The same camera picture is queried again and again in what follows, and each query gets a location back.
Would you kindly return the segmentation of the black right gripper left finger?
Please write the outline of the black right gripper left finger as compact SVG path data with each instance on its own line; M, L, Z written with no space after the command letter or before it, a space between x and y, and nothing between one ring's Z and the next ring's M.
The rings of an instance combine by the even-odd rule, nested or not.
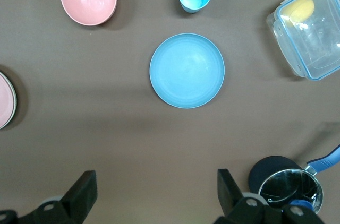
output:
M60 200L50 200L18 217L14 210L1 211L1 223L84 223L97 200L97 176L85 171Z

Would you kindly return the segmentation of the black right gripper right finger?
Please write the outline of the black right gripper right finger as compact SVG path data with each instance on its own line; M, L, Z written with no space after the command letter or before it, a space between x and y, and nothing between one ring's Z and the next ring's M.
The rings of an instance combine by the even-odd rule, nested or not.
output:
M310 209L285 205L274 209L253 196L243 196L228 169L217 171L217 194L224 213L217 223L323 223Z

